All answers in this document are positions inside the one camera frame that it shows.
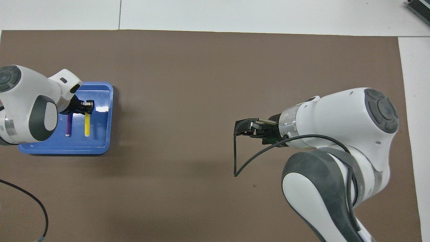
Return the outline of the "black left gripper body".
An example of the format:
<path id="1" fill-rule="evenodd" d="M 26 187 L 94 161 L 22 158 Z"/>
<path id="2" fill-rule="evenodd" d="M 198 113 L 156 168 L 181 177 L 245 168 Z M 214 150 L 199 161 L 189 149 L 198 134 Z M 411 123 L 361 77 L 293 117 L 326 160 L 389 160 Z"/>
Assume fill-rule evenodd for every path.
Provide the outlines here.
<path id="1" fill-rule="evenodd" d="M 71 98 L 69 105 L 66 107 L 65 110 L 61 111 L 60 114 L 62 115 L 69 115 L 73 113 L 85 114 L 86 106 L 83 103 L 84 101 L 80 100 L 76 95 L 74 95 Z"/>

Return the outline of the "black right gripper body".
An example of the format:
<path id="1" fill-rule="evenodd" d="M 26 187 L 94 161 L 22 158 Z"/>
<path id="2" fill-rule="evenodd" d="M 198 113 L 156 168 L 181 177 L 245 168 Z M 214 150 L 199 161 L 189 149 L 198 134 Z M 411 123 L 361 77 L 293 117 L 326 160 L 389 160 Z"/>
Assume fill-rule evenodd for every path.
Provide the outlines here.
<path id="1" fill-rule="evenodd" d="M 262 136 L 261 139 L 263 145 L 273 145 L 288 138 L 288 136 L 281 136 L 281 133 L 278 130 L 278 124 L 261 124 L 260 126 L 261 129 L 257 130 L 257 135 Z"/>

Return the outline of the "blue plastic tray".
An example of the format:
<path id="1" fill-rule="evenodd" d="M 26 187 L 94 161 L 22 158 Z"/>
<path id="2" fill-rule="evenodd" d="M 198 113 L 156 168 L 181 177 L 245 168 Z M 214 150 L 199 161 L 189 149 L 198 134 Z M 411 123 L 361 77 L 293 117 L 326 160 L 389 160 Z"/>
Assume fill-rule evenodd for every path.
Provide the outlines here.
<path id="1" fill-rule="evenodd" d="M 83 101 L 95 101 L 90 115 L 90 134 L 85 136 L 85 116 L 74 114 L 71 134 L 66 136 L 66 115 L 58 114 L 58 124 L 52 136 L 31 144 L 19 144 L 20 152 L 33 155 L 101 155 L 109 149 L 114 89 L 108 82 L 83 82 L 76 96 Z"/>

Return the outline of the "brown table mat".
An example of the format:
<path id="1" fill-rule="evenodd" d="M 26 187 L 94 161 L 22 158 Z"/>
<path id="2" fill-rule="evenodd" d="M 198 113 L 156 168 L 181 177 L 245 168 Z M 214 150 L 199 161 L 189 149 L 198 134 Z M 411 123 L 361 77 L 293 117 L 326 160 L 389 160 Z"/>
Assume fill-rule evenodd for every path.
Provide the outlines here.
<path id="1" fill-rule="evenodd" d="M 5 65 L 114 87 L 103 155 L 0 147 L 0 179 L 46 207 L 46 242 L 318 242 L 282 194 L 297 150 L 274 148 L 234 177 L 234 124 L 357 87 L 385 93 L 400 127 L 387 187 L 356 214 L 378 242 L 421 242 L 396 37 L 2 31 Z"/>

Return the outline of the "grey ribbed device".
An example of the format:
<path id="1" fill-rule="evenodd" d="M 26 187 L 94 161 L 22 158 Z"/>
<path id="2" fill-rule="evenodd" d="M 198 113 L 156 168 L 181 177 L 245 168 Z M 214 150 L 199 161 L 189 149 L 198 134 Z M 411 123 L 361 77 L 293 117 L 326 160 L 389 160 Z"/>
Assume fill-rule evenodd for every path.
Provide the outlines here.
<path id="1" fill-rule="evenodd" d="M 406 7 L 430 26 L 430 0 L 407 0 Z"/>

